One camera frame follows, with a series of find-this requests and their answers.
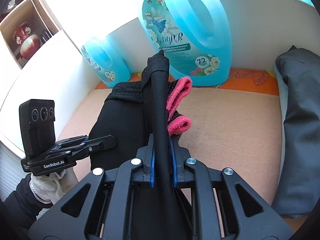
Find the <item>black sleeve forearm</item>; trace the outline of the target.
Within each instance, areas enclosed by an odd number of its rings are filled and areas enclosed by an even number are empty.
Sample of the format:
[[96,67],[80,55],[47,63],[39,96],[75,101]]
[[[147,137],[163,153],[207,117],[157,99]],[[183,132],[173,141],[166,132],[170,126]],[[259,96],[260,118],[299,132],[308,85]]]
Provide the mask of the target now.
[[21,179],[16,190],[5,199],[4,207],[9,212],[12,220],[25,230],[29,230],[36,222],[37,216],[43,209],[53,206],[49,198],[43,199],[35,191],[31,183],[31,174]]

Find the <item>left white gloved hand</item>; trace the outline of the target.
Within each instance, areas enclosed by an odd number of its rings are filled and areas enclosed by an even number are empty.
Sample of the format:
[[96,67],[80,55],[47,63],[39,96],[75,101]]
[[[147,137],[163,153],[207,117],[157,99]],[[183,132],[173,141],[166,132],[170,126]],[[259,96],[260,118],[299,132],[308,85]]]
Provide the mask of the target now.
[[38,201],[56,204],[77,183],[78,179],[71,167],[38,177],[31,174],[29,186]]

